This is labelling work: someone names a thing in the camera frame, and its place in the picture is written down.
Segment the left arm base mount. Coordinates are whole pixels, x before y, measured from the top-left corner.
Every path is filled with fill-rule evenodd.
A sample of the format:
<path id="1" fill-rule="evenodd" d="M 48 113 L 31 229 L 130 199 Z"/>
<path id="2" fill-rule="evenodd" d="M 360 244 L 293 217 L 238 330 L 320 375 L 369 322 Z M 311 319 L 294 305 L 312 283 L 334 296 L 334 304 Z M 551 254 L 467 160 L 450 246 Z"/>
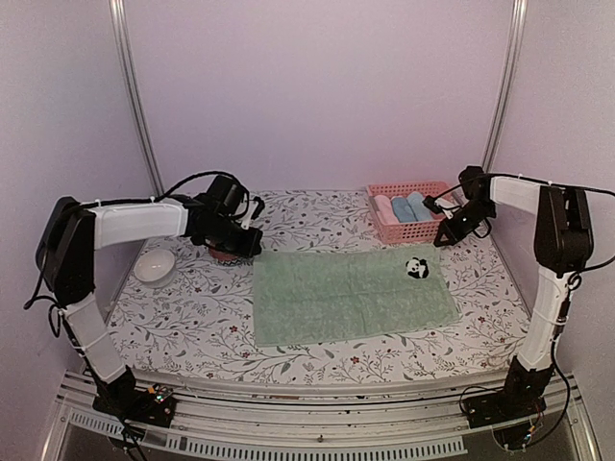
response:
<path id="1" fill-rule="evenodd" d="M 107 386 L 97 391 L 93 409 L 121 421 L 169 428 L 177 403 L 173 396 L 162 397 L 157 392 L 138 390 L 134 386 Z"/>

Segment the left aluminium frame post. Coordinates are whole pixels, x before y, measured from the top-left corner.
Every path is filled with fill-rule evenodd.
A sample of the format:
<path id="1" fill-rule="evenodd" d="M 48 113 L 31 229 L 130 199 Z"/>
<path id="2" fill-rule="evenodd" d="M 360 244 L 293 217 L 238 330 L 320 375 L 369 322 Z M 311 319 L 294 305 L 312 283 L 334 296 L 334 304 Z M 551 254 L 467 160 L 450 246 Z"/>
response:
<path id="1" fill-rule="evenodd" d="M 145 110 L 142 105 L 138 87 L 135 61 L 133 57 L 129 27 L 126 16 L 125 2 L 109 1 L 111 26 L 124 84 L 127 91 L 129 106 L 135 124 L 135 131 L 141 153 L 144 157 L 146 172 L 150 183 L 157 194 L 164 191 L 160 168 L 155 156 Z"/>

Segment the aluminium frame post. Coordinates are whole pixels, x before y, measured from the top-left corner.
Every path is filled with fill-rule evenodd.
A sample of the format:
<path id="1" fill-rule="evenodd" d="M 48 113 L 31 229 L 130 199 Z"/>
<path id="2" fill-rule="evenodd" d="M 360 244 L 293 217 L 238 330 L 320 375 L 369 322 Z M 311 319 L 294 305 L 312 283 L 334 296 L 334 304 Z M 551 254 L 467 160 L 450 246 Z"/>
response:
<path id="1" fill-rule="evenodd" d="M 160 168 L 155 156 L 145 110 L 142 105 L 138 87 L 135 61 L 133 57 L 129 27 L 126 16 L 125 2 L 109 1 L 111 26 L 124 84 L 127 91 L 129 106 L 135 124 L 135 131 L 141 153 L 144 157 L 146 172 L 150 183 L 157 194 L 164 191 Z"/>
<path id="2" fill-rule="evenodd" d="M 512 89 L 523 46 L 527 12 L 527 0 L 514 0 L 512 2 L 508 39 L 504 54 L 504 67 L 496 106 L 481 162 L 481 167 L 485 171 L 491 171 L 494 166 L 499 144 L 504 132 L 505 118 L 511 100 Z"/>

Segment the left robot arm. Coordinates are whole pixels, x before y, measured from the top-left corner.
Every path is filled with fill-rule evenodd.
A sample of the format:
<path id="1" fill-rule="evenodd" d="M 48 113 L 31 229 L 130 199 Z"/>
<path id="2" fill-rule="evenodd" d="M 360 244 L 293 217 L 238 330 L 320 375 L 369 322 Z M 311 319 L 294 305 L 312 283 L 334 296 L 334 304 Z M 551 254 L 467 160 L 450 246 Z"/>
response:
<path id="1" fill-rule="evenodd" d="M 36 250 L 37 288 L 24 306 L 50 304 L 50 324 L 64 329 L 93 376 L 108 386 L 107 403 L 123 417 L 143 406 L 140 392 L 125 380 L 132 372 L 116 350 L 97 303 L 95 258 L 107 247 L 181 237 L 223 255 L 250 259 L 262 252 L 261 230 L 253 222 L 264 211 L 234 175 L 222 171 L 193 174 L 162 194 L 79 202 L 59 198 Z"/>

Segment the light blue towel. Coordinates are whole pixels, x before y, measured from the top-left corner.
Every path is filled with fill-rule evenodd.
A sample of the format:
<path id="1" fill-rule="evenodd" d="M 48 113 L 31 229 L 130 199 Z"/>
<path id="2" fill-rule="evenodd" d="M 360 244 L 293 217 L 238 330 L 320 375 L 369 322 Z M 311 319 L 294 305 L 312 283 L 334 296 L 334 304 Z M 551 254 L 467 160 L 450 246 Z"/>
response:
<path id="1" fill-rule="evenodd" d="M 407 197 L 409 207 L 414 213 L 417 222 L 432 221 L 433 217 L 430 210 L 424 205 L 425 197 L 418 191 L 412 191 Z"/>

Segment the pink plastic basket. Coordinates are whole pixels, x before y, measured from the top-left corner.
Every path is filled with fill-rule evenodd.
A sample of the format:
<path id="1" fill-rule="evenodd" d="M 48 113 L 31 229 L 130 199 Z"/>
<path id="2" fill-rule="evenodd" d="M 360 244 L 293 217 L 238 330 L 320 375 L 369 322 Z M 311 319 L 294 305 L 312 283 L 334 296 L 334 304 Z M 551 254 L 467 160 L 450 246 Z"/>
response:
<path id="1" fill-rule="evenodd" d="M 376 197 L 385 196 L 388 200 L 394 197 L 406 198 L 412 192 L 421 193 L 423 196 L 436 197 L 440 194 L 448 202 L 448 206 L 455 206 L 456 202 L 451 192 L 445 193 L 450 186 L 446 182 L 393 182 L 377 183 L 366 186 L 368 207 L 377 234 L 384 244 L 418 243 L 432 241 L 436 235 L 439 222 L 444 219 L 444 214 L 432 214 L 430 221 L 414 223 L 386 224 L 384 216 L 377 205 Z"/>

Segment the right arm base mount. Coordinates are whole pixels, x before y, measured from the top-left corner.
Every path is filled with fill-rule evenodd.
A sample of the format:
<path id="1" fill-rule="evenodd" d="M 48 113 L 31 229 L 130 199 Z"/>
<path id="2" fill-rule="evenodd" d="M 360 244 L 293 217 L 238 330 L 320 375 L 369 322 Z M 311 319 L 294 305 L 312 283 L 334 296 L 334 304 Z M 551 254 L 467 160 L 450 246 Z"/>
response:
<path id="1" fill-rule="evenodd" d="M 460 400 L 461 412 L 471 428 L 537 416 L 546 407 L 542 397 L 518 400 L 506 396 L 503 391 L 462 397 Z"/>

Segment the rolled pink towel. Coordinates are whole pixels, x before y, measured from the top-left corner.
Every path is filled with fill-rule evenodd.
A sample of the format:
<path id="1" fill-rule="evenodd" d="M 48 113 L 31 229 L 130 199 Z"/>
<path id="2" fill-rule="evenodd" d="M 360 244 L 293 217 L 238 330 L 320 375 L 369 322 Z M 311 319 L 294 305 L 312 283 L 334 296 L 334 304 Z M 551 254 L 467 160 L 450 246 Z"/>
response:
<path id="1" fill-rule="evenodd" d="M 376 195 L 373 199 L 378 209 L 380 220 L 383 224 L 387 226 L 399 224 L 399 220 L 395 215 L 390 198 L 385 195 Z"/>

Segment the front aluminium rail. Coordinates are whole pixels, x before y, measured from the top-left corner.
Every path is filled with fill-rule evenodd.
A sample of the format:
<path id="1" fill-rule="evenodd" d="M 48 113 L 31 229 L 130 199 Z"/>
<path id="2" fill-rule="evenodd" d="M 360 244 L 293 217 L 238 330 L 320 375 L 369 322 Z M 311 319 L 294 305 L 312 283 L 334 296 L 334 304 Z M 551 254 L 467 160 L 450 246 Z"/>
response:
<path id="1" fill-rule="evenodd" d="M 290 385 L 141 373 L 177 401 L 168 428 L 124 433 L 92 407 L 88 376 L 67 374 L 55 400 L 49 460 L 597 460 L 576 384 L 555 379 L 532 447 L 500 447 L 504 425 L 471 427 L 461 400 L 499 387 L 502 373 L 433 381 Z"/>

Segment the green panda towel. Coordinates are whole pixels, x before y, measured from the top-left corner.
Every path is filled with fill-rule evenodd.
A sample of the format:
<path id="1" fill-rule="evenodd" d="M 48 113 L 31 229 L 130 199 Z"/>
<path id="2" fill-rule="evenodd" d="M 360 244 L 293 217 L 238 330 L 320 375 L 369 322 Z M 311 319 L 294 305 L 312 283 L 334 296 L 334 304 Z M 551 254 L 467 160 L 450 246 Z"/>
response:
<path id="1" fill-rule="evenodd" d="M 309 345 L 446 327 L 459 308 L 431 245 L 358 253 L 267 252 L 254 261 L 261 347 Z"/>

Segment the rolled blue towel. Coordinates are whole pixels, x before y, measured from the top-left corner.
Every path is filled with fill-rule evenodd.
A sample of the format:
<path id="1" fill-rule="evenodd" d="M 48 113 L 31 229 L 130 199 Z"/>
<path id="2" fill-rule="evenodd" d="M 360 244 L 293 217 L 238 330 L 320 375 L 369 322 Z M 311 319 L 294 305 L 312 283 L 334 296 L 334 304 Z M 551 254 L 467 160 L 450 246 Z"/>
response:
<path id="1" fill-rule="evenodd" d="M 393 197 L 391 199 L 391 207 L 395 217 L 401 224 L 408 224 L 416 221 L 416 216 L 405 197 Z"/>

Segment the white ceramic bowl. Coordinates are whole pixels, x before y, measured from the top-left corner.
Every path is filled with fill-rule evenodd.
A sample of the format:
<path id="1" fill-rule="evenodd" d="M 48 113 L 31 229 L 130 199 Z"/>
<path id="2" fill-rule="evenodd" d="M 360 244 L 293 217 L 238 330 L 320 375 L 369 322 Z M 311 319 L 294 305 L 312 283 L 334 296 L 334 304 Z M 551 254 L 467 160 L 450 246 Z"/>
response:
<path id="1" fill-rule="evenodd" d="M 134 274 L 144 286 L 162 288 L 171 283 L 175 277 L 176 257 L 164 249 L 149 251 L 136 261 Z"/>

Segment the right aluminium frame post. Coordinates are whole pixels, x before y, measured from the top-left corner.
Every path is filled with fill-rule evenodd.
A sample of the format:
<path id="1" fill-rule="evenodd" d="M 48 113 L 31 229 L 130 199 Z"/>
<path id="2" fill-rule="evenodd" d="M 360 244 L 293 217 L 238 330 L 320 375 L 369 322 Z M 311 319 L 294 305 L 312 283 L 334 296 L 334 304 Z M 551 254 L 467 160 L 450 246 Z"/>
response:
<path id="1" fill-rule="evenodd" d="M 481 162 L 481 167 L 485 171 L 491 171 L 494 166 L 499 144 L 504 132 L 505 118 L 511 100 L 512 89 L 523 46 L 527 12 L 527 0 L 514 0 L 512 2 L 508 39 L 504 54 L 504 67 L 496 106 Z"/>

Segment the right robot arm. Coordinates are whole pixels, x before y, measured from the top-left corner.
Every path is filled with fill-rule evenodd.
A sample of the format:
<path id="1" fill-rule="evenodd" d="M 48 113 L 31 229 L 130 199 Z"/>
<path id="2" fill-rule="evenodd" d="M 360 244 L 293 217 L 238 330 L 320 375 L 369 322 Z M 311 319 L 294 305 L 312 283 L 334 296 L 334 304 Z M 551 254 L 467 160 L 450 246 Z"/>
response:
<path id="1" fill-rule="evenodd" d="M 463 206 L 442 204 L 442 192 L 423 204 L 443 214 L 433 244 L 453 246 L 480 224 L 509 206 L 535 218 L 533 253 L 538 264 L 538 291 L 523 346 L 512 359 L 497 410 L 518 418 L 542 396 L 554 371 L 554 349 L 563 331 L 571 295 L 594 250 L 590 210 L 580 186 L 555 184 L 509 174 L 487 174 L 468 166 L 458 176 L 466 199 Z"/>

